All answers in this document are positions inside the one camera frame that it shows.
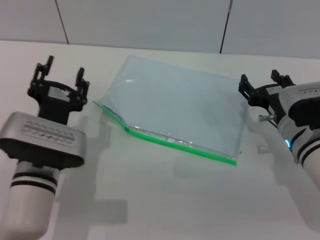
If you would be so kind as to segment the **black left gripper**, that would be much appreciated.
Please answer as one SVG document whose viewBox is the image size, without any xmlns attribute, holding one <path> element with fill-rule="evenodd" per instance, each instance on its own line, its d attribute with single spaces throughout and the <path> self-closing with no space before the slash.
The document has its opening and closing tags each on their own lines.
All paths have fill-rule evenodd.
<svg viewBox="0 0 320 240">
<path fill-rule="evenodd" d="M 69 114 L 82 111 L 87 104 L 90 82 L 83 78 L 83 67 L 79 68 L 76 75 L 76 90 L 59 82 L 45 80 L 53 60 L 54 56 L 49 55 L 46 64 L 36 65 L 27 94 L 39 105 L 38 117 L 67 125 Z"/>
</svg>

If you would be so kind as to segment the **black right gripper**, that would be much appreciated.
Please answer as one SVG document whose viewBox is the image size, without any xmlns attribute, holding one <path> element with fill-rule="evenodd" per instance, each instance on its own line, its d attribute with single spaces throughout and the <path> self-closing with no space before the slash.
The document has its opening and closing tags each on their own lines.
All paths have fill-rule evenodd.
<svg viewBox="0 0 320 240">
<path fill-rule="evenodd" d="M 279 93 L 283 88 L 294 86 L 289 75 L 280 75 L 280 73 L 273 69 L 271 71 L 271 79 L 277 84 L 264 85 L 254 88 L 245 74 L 240 77 L 238 91 L 247 100 L 252 107 L 261 107 L 270 115 L 275 115 L 275 122 L 279 123 L 280 120 L 286 115 L 279 100 Z"/>
</svg>

